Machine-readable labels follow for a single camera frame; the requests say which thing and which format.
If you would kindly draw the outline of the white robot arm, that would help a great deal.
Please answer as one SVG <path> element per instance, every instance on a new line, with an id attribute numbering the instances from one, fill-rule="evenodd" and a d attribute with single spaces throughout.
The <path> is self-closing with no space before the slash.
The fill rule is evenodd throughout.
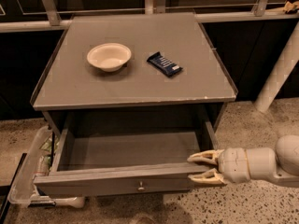
<path id="1" fill-rule="evenodd" d="M 192 154 L 188 162 L 205 162 L 214 168 L 188 175 L 198 184 L 220 185 L 262 180 L 277 186 L 299 187 L 299 136 L 280 137 L 274 149 L 226 148 Z"/>

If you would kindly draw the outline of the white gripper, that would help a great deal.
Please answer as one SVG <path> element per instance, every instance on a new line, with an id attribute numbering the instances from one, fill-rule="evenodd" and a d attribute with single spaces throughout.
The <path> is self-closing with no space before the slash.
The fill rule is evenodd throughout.
<path id="1" fill-rule="evenodd" d="M 205 162 L 211 165 L 219 164 L 216 168 L 201 174 L 188 175 L 188 178 L 198 184 L 221 185 L 227 182 L 245 183 L 250 181 L 249 163 L 244 148 L 227 148 L 206 150 L 192 154 L 188 162 Z"/>

